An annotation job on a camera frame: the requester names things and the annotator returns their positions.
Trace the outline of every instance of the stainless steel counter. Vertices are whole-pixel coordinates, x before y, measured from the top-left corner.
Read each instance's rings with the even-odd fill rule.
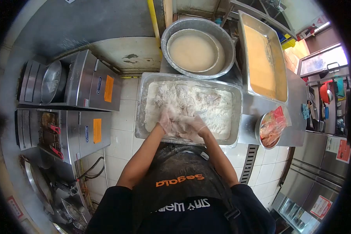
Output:
[[[216,80],[233,83],[242,87],[242,76],[235,74],[234,66],[228,73],[216,78]],[[161,61],[160,72],[180,74],[170,66],[164,57]],[[307,121],[303,118],[301,105],[302,103],[307,103],[306,86],[305,82],[289,69],[286,69],[286,75],[289,89],[286,107],[290,114],[292,126],[286,127],[283,130],[278,146],[303,146]],[[260,144],[254,134],[256,121],[261,115],[275,110],[276,107],[277,103],[249,95],[243,88],[243,114],[238,143]]]

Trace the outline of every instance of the batter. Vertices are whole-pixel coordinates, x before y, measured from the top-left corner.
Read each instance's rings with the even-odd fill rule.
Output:
[[[192,81],[150,83],[145,107],[146,130],[150,132],[156,125],[161,107],[171,105],[177,116],[199,114],[216,139],[229,138],[233,108],[231,93],[198,85]],[[192,139],[189,129],[178,124],[173,125],[168,135]]]
[[[190,72],[204,71],[216,60],[211,44],[197,35],[178,37],[171,44],[169,55],[175,64]]]
[[[258,94],[276,99],[276,81],[268,39],[248,26],[244,26],[244,31],[251,87]]]

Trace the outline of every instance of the warning sign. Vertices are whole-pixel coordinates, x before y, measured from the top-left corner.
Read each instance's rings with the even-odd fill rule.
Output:
[[[107,75],[107,80],[105,81],[104,101],[112,102],[113,83],[114,78]]]
[[[331,206],[332,202],[320,195],[311,209],[311,213],[320,219],[323,219]]]
[[[13,196],[8,197],[7,202],[9,204],[9,207],[13,211],[14,215],[18,219],[21,218],[23,216],[23,213],[22,213],[21,209],[19,208],[18,204],[16,203],[16,201],[14,200],[14,197]]]
[[[341,140],[341,142],[339,143],[339,149],[338,149],[336,159],[345,163],[350,163],[350,155],[351,155],[350,146],[347,145],[346,140]]]
[[[94,144],[101,142],[101,119],[94,119]]]

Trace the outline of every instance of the plastic glove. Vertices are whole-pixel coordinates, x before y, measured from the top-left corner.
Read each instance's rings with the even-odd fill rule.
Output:
[[[187,118],[186,123],[188,123],[192,128],[198,133],[200,137],[203,137],[206,133],[209,132],[207,125],[200,118],[199,115],[193,118]]]
[[[171,105],[163,105],[161,109],[159,124],[164,129],[165,134],[172,130],[172,121],[174,117],[174,108]]]

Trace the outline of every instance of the wall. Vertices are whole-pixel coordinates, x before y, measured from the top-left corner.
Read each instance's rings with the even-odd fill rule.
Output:
[[[311,36],[305,39],[311,54],[341,41],[342,40],[338,33],[332,27],[316,34],[316,36]]]
[[[96,41],[138,36],[154,37],[147,1],[47,0],[14,45],[55,57]]]
[[[213,12],[218,1],[219,0],[173,0],[173,2],[176,2],[177,13],[196,13],[198,11]]]
[[[285,14],[296,34],[311,25],[311,22],[320,15],[322,9],[314,0],[282,0],[286,6]]]

